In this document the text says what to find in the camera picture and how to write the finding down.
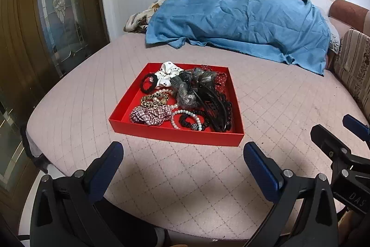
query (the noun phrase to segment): black spiral hair tie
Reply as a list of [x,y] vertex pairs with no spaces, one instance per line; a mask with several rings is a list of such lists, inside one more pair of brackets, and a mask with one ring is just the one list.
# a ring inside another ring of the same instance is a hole
[[[145,82],[145,80],[146,80],[147,78],[149,78],[149,77],[152,77],[152,78],[153,78],[153,83],[152,83],[152,85],[151,85],[148,89],[144,89],[144,82]],[[157,78],[156,74],[152,74],[152,73],[147,74],[147,75],[145,75],[145,77],[141,80],[141,83],[140,83],[140,90],[141,90],[143,93],[145,93],[145,94],[149,94],[149,93],[151,93],[151,92],[154,90],[154,88],[157,86],[157,82],[158,82],[158,78]]]
[[[210,125],[210,120],[208,119],[206,113],[203,110],[193,110],[192,111],[194,114],[197,116],[203,116],[204,117],[204,122],[202,124],[202,131],[204,131],[207,127]],[[185,127],[185,128],[192,128],[193,125],[189,122],[186,121],[186,119],[189,117],[188,114],[184,113],[180,116],[179,122],[180,124]]]

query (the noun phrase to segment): striped cushion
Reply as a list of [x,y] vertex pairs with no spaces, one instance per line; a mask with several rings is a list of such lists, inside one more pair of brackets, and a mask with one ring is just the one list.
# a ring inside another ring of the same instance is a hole
[[370,37],[350,29],[341,42],[334,71],[370,122]]

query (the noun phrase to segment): red tray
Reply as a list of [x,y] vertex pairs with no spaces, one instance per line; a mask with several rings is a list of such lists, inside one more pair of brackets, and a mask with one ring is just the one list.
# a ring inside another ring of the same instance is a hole
[[[196,64],[180,64],[175,63],[182,69],[191,69],[200,67]],[[140,105],[140,99],[145,95],[140,90],[141,80],[151,72],[156,72],[160,69],[161,63],[148,63],[140,72],[138,77],[131,84],[121,101],[114,109],[109,118],[115,132],[140,136],[146,138],[153,138],[157,140],[174,141],[178,143],[201,144],[201,145],[217,145],[236,147],[240,144],[244,136],[244,127],[237,102],[236,93],[229,68],[221,66],[210,66],[213,71],[225,72],[227,74],[226,80],[226,95],[228,100],[232,102],[232,129],[227,132],[212,132],[208,127],[205,131],[194,131],[188,128],[174,129],[170,121],[165,121],[161,126],[147,126],[142,124],[132,123],[130,121],[130,113],[134,107]],[[175,99],[170,98],[169,105],[175,104]],[[180,127],[180,114],[175,115],[175,122]]]

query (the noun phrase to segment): blue gripper pad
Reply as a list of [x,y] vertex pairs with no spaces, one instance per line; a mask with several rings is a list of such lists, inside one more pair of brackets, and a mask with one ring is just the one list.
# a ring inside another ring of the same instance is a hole
[[[282,177],[280,177],[281,181],[279,181],[274,176],[274,172],[276,174],[276,172],[281,171],[279,166],[273,159],[267,158],[253,141],[245,144],[243,155],[245,163],[265,198],[268,201],[277,203],[280,200],[280,188],[283,181]],[[269,166],[272,166],[275,171],[271,171]]]
[[343,117],[343,126],[363,141],[370,141],[370,129],[353,116],[347,114]]

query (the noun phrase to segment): blue cloth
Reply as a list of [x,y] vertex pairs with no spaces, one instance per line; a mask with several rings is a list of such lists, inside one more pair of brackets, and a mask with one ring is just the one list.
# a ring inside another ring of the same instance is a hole
[[310,0],[166,0],[146,41],[212,44],[322,75],[330,30]]

